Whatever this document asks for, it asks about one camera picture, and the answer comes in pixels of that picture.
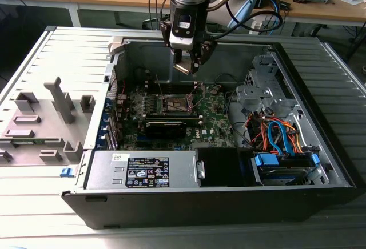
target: green circuit board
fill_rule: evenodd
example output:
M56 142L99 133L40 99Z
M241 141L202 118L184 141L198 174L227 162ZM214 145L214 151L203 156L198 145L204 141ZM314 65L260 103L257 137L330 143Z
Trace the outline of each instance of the green circuit board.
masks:
M181 139L147 139L144 132L137 126L144 124L144 105L149 97L155 99L155 114L162 112L160 95L149 95L144 92L132 91L129 96L130 115L121 119L124 141L120 150L194 150L197 147L233 147L234 137L230 131L230 123L224 113L224 93L217 92L213 86L207 85L204 90L196 90L192 104L192 113L201 115L202 125L188 127L184 138ZM184 94L164 95L177 101L186 97ZM170 109L180 112L183 106L171 105Z

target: metal frame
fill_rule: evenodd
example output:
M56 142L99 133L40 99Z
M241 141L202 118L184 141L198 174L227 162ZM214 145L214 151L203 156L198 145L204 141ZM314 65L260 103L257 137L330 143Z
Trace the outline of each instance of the metal frame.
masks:
M88 151L78 172L76 185L69 191L62 193L62 198L91 228L125 228L143 226L186 226L195 224L227 224L258 222L257 214L261 213L261 222L279 220L304 220L322 208L332 204L346 203L363 194L366 184L351 159L340 144L329 123L324 118L313 96L301 79L297 69L287 56L280 43L263 39L249 41L246 36L240 38L224 38L222 44L249 44L270 46L286 80L291 84L297 101L306 111L307 119L314 124L319 139L324 141L322 147L330 153L336 162L332 166L336 172L342 171L344 177L352 186L345 184L323 186L291 186L291 187L201 187L196 188L140 188L136 189L86 189L90 170L93 164L93 150ZM180 208L181 216L174 216L174 211L159 208L159 203L169 202L170 206ZM138 215L136 212L143 208L142 203L149 202L155 206L156 212ZM208 202L209 206L198 205L196 202ZM135 206L131 213L121 210ZM219 218L212 216L212 212L221 209Z

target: label sticker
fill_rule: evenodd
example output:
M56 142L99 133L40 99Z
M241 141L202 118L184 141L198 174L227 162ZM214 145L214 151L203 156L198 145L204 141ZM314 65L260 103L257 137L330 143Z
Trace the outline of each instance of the label sticker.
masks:
M130 154L112 154L112 162L126 162Z
M129 158L126 187L169 187L169 158Z

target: floor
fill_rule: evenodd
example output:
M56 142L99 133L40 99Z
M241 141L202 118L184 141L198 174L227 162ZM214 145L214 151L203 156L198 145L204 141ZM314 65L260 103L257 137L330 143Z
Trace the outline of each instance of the floor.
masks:
M9 7L12 6L1 6L5 14L0 11L0 39L3 39L2 48L0 49L0 90L4 88L46 25L71 26L69 14L65 9ZM6 14L6 12L14 10L18 16L14 17ZM79 16L83 27L99 28L140 29L142 21L148 19L146 13L118 13L118 20L112 11L94 10L82 10ZM297 29L301 30L303 27L308 29L309 26L300 24ZM319 31L318 37L322 42L330 43L338 55L344 57L351 44L349 41L352 38L350 33L353 32L351 30L346 31L342 26L328 26ZM365 53L366 45L362 45L348 63L363 83L366 82L366 76L362 74L362 67L365 65Z

